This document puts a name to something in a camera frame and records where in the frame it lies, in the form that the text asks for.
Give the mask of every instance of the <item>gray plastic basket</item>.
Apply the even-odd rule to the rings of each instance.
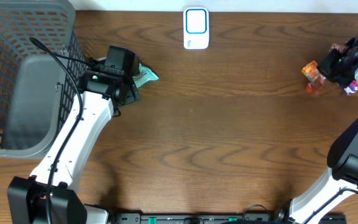
[[[0,157],[41,158],[73,103],[63,70],[29,37],[52,52],[84,60],[67,0],[0,1]],[[85,65],[62,60],[78,78]]]

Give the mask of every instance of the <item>white backdrop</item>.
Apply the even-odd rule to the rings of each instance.
[[[69,0],[77,10],[358,13],[356,0]]]

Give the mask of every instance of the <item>cable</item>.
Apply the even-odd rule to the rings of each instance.
[[[246,214],[247,212],[251,209],[251,208],[255,208],[255,207],[261,207],[264,208],[266,211],[267,209],[263,206],[263,205],[259,205],[259,204],[255,204],[255,205],[251,205],[247,208],[247,210],[242,214],[242,219],[245,220],[246,219]]]
[[[65,140],[63,141],[62,146],[60,146],[59,151],[56,154],[55,160],[53,160],[52,165],[50,166],[50,173],[49,173],[49,177],[48,177],[48,183],[47,183],[47,193],[46,193],[46,209],[47,209],[47,221],[48,224],[52,224],[52,213],[51,213],[51,201],[50,201],[50,193],[51,193],[51,189],[52,189],[52,180],[53,180],[53,175],[55,174],[56,171],[56,166],[57,163],[59,162],[59,158],[60,155],[62,154],[68,140],[70,139],[71,135],[73,134],[75,128],[77,127],[77,124],[80,122],[81,118],[82,118],[82,113],[83,113],[83,104],[82,104],[82,99],[81,99],[81,95],[80,95],[80,90],[78,89],[73,75],[67,70],[66,66],[64,66],[64,64],[62,64],[62,62],[57,58],[57,56],[52,53],[43,43],[41,43],[39,40],[37,40],[34,37],[30,37],[30,41],[32,42],[32,44],[34,44],[36,47],[38,47],[39,49],[43,50],[44,52],[48,53],[58,64],[59,66],[65,71],[66,76],[70,79],[70,81],[72,82],[72,84],[74,85],[74,89],[75,89],[75,93],[77,94],[78,97],[78,103],[80,105],[80,109],[78,112],[78,115],[75,119],[75,122],[73,124],[73,126],[71,127],[69,133],[67,134],[67,137],[65,138]]]
[[[319,212],[321,212],[325,207],[327,207],[331,202],[333,202],[338,196],[342,195],[343,192],[352,192],[358,195],[358,191],[353,190],[353,189],[340,189],[334,196],[332,196],[326,203],[324,203],[321,207],[319,207],[316,211],[314,211],[309,217],[308,219],[306,219],[306,221],[303,224],[307,224],[308,222],[310,222],[310,220],[315,217]]]
[[[76,61],[76,62],[80,62],[80,63],[83,63],[83,64],[89,66],[89,67],[92,66],[90,63],[85,62],[85,61],[80,60],[80,59],[71,58],[71,57],[66,57],[66,56],[60,55],[60,54],[58,54],[58,53],[54,53],[54,54],[56,55],[56,57],[60,57],[60,58],[64,58],[64,59],[67,59],[67,60],[73,60],[73,61]]]

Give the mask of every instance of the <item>wood grain surface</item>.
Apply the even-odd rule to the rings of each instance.
[[[158,73],[142,99],[108,123],[86,164],[83,203],[161,212],[278,208],[325,170],[332,142],[358,115],[358,97],[328,84],[305,91],[301,68],[358,34],[358,14],[211,13],[206,50],[183,48],[180,12],[77,12],[89,57],[125,46]],[[36,160],[0,159],[6,190]],[[358,196],[334,209],[358,223]]]

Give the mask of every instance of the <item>black cable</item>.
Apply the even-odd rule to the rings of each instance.
[[[340,189],[334,196],[332,196],[326,203],[324,203],[321,207],[319,207],[316,211],[314,211],[309,217],[308,219],[306,219],[306,221],[303,224],[307,224],[308,222],[310,222],[310,220],[315,217],[319,212],[321,212],[325,207],[327,207],[331,202],[333,202],[338,196],[342,195],[343,192],[352,192],[358,195],[358,191],[353,190],[353,189]]]
[[[52,165],[50,165],[50,173],[49,173],[49,177],[48,177],[48,183],[47,183],[47,193],[46,193],[46,209],[47,209],[47,221],[49,224],[52,224],[52,213],[51,213],[51,201],[50,201],[50,193],[51,193],[51,189],[52,189],[52,180],[53,180],[53,175],[55,174],[56,171],[56,166],[57,163],[59,162],[59,158],[60,155],[62,154],[68,140],[70,139],[70,136],[73,134],[75,128],[77,127],[77,124],[80,122],[81,118],[82,118],[82,113],[83,113],[83,104],[82,104],[82,99],[81,99],[81,95],[80,95],[80,90],[78,89],[73,75],[67,70],[66,66],[64,66],[64,64],[62,64],[62,62],[57,58],[57,56],[52,53],[43,43],[41,43],[39,40],[37,40],[34,37],[30,37],[30,41],[32,42],[32,44],[34,44],[36,47],[38,47],[39,49],[43,50],[44,52],[48,53],[58,64],[59,66],[65,71],[66,76],[70,79],[70,81],[72,82],[72,84],[74,85],[74,89],[75,89],[75,93],[78,97],[78,103],[80,105],[80,109],[78,112],[78,115],[75,119],[75,122],[73,124],[73,126],[70,129],[70,132],[67,134],[67,137],[65,138],[65,140],[63,141],[62,146],[60,146],[59,151],[56,154],[55,160],[53,161]]]
[[[247,210],[242,214],[242,219],[245,220],[246,219],[246,214],[247,212],[251,209],[251,208],[255,208],[255,207],[261,207],[264,208],[266,211],[267,209],[263,206],[263,205],[259,205],[259,204],[255,204],[255,205],[251,205],[247,208]]]
[[[85,62],[85,61],[80,60],[80,59],[71,58],[71,57],[66,57],[66,56],[60,55],[60,54],[58,54],[58,53],[54,53],[54,54],[56,55],[56,57],[60,57],[60,58],[64,58],[64,59],[67,59],[67,60],[73,60],[73,61],[76,61],[76,62],[80,62],[80,63],[83,63],[83,64],[89,66],[89,67],[92,66],[90,63]]]

